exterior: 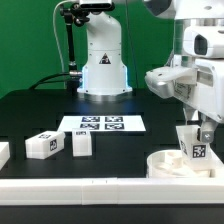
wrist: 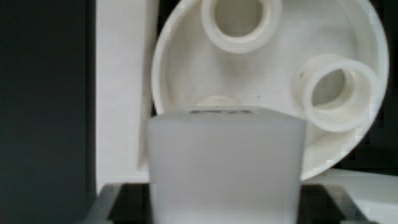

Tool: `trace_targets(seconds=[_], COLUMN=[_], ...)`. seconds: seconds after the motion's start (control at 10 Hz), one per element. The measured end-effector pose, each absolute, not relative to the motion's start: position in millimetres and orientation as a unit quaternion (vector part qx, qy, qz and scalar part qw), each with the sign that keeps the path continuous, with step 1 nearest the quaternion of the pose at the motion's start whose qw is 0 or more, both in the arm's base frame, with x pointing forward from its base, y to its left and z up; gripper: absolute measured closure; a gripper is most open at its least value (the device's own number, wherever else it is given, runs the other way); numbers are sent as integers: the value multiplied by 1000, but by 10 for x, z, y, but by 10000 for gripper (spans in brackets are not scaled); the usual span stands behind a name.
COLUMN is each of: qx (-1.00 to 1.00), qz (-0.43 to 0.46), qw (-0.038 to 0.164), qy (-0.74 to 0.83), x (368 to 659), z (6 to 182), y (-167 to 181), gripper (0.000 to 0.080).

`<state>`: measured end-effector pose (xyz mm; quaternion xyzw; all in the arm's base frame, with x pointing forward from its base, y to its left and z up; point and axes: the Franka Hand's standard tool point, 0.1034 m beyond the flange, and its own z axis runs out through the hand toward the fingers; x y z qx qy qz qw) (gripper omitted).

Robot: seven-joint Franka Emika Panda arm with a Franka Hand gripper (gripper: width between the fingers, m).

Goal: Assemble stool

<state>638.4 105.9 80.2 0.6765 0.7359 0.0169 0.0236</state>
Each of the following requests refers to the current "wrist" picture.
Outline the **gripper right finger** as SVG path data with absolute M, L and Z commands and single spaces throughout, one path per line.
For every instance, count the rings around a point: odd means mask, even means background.
M 378 222 L 365 217 L 340 186 L 303 184 L 296 224 L 378 224 Z

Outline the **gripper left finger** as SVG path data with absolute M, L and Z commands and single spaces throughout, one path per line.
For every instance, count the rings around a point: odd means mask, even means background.
M 152 224 L 145 183 L 102 186 L 81 224 Z

